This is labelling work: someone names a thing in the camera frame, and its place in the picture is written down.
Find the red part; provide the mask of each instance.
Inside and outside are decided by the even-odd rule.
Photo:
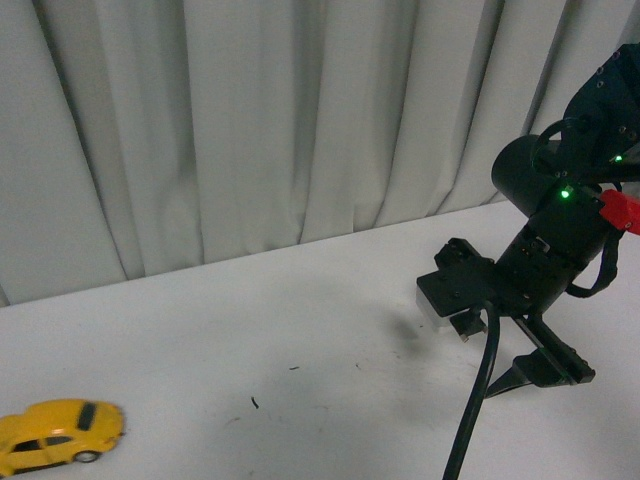
[[[600,194],[604,207],[600,215],[618,230],[640,235],[640,200],[617,190],[605,190]]]

